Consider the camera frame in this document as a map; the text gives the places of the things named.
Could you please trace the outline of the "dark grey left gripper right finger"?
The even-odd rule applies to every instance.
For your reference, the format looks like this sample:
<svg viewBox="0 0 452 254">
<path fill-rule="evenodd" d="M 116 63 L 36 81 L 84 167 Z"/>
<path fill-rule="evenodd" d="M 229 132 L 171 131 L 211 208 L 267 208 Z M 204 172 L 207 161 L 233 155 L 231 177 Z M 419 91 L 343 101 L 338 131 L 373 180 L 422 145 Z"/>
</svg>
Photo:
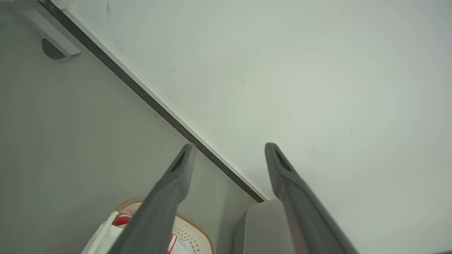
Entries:
<svg viewBox="0 0 452 254">
<path fill-rule="evenodd" d="M 275 196 L 282 202 L 297 254 L 356 254 L 357 250 L 275 143 L 265 159 Z"/>
</svg>

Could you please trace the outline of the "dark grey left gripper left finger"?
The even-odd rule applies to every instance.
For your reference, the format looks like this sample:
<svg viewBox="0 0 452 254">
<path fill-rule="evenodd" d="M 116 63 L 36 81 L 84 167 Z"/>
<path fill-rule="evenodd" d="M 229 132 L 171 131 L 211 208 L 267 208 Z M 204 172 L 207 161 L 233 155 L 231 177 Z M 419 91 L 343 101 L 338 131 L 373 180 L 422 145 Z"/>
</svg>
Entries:
<svg viewBox="0 0 452 254">
<path fill-rule="evenodd" d="M 188 195 L 196 147 L 186 144 L 156 183 L 110 254 L 165 254 L 179 204 Z"/>
</svg>

